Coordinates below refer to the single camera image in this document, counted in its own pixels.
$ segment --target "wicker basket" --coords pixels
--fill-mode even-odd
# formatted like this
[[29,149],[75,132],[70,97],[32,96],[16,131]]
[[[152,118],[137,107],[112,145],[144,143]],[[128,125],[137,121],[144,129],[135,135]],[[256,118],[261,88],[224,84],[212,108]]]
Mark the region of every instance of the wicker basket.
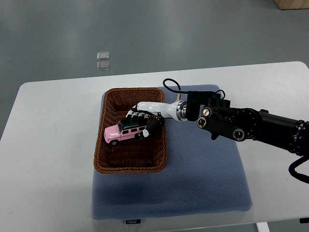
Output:
[[124,140],[115,146],[104,140],[105,128],[117,124],[131,107],[143,101],[165,102],[164,93],[158,88],[112,88],[105,93],[94,157],[99,173],[156,173],[165,168],[166,125],[160,133],[143,140]]

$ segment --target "robotic arm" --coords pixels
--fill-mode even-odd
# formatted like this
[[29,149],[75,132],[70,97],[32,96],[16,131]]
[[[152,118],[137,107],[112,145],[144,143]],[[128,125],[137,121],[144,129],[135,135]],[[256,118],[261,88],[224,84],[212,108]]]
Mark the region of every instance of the robotic arm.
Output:
[[[167,80],[176,83],[179,90],[173,90],[166,86]],[[216,92],[181,91],[179,84],[169,78],[163,81],[163,85],[168,90],[178,93],[178,95],[187,94],[187,101],[179,100],[180,96],[178,96],[176,102],[172,104],[140,102],[131,110],[149,112],[157,115],[161,120],[173,118],[181,122],[186,120],[197,121],[199,128],[211,132],[213,140],[218,138],[219,135],[237,142],[252,139],[288,150],[301,156],[300,159],[290,165],[290,174],[309,184],[309,176],[295,171],[296,167],[309,160],[308,121],[272,115],[267,110],[230,108],[230,101],[224,99],[225,93],[222,90]],[[200,114],[201,105],[204,105],[204,108]]]

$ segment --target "concrete floor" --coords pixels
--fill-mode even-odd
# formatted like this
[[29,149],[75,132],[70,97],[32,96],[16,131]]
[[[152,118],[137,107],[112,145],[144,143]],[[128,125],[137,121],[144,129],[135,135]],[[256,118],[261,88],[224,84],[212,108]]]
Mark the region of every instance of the concrete floor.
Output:
[[[0,137],[25,82],[285,61],[308,66],[308,41],[309,10],[281,11],[273,0],[0,0]],[[110,52],[109,70],[96,70],[98,51]],[[309,231],[298,220],[269,228]]]

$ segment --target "pink toy car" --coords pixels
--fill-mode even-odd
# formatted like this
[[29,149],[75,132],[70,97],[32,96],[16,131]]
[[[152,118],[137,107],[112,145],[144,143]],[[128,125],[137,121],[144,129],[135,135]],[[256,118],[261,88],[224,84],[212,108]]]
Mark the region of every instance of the pink toy car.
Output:
[[134,117],[120,120],[116,125],[105,128],[104,139],[108,144],[116,145],[121,140],[135,138],[135,134],[142,132],[147,124],[147,119]]

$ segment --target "blue foam pad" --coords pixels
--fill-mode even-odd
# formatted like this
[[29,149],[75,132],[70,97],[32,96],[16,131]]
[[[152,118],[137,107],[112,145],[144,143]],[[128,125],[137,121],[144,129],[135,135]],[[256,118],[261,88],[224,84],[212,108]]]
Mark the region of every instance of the blue foam pad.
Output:
[[[166,103],[176,94],[161,88]],[[182,90],[217,91],[214,85]],[[166,119],[168,163],[155,174],[100,174],[93,177],[93,219],[160,218],[247,211],[252,205],[236,142]]]

